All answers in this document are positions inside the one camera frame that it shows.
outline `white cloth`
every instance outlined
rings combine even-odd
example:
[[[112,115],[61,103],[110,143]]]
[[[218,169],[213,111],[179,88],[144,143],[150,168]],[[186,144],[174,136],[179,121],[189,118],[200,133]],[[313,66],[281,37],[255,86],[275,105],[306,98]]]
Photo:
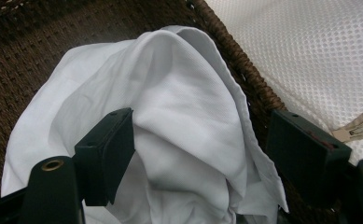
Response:
[[[178,26],[69,50],[12,132],[2,195],[25,187],[39,161],[73,156],[123,107],[134,110],[136,153],[114,205],[85,207],[88,223],[235,223],[235,213],[275,223],[278,204],[287,210],[214,42]]]
[[[327,132],[363,113],[363,0],[206,1],[290,111]]]

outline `metal grommet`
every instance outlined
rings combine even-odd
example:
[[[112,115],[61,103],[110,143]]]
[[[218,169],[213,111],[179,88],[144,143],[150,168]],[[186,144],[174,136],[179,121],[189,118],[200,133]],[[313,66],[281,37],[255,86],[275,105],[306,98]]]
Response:
[[[61,166],[63,166],[64,161],[62,160],[53,160],[53,161],[47,161],[45,164],[41,166],[41,169],[43,171],[54,171],[59,169]]]

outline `fabric fold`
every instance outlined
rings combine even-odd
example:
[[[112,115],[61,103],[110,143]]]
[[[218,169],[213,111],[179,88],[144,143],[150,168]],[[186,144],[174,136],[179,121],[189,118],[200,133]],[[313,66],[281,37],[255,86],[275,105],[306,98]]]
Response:
[[[235,223],[235,212],[254,216],[250,208],[266,207],[262,223],[275,223],[273,208],[286,209],[245,96],[214,43],[175,26],[67,52],[12,133],[3,195],[25,186],[37,162],[73,156],[105,114],[123,107],[134,110],[136,153],[114,205],[86,208],[87,220]],[[256,184],[263,188],[250,188]]]

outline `black holder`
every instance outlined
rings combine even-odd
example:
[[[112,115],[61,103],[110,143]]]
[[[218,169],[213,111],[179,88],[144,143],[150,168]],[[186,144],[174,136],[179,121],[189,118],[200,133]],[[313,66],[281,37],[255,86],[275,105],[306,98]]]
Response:
[[[87,206],[113,203],[134,153],[132,110],[109,113],[75,149],[72,159],[39,162],[26,189],[0,199],[0,223],[82,224],[82,200]]]
[[[311,206],[342,203],[341,223],[363,223],[363,160],[349,164],[352,149],[308,120],[272,112],[268,156]]]

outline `brown wicker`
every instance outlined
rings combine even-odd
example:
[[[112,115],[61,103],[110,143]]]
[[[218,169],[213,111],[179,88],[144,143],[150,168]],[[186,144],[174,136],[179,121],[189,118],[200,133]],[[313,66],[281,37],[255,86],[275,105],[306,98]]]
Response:
[[[203,0],[0,1],[0,184],[7,140],[18,117],[62,56],[76,46],[117,42],[166,25],[195,26],[209,34],[250,105],[265,148],[273,109],[286,109]],[[291,217],[333,223],[334,213],[306,206],[285,183]]]

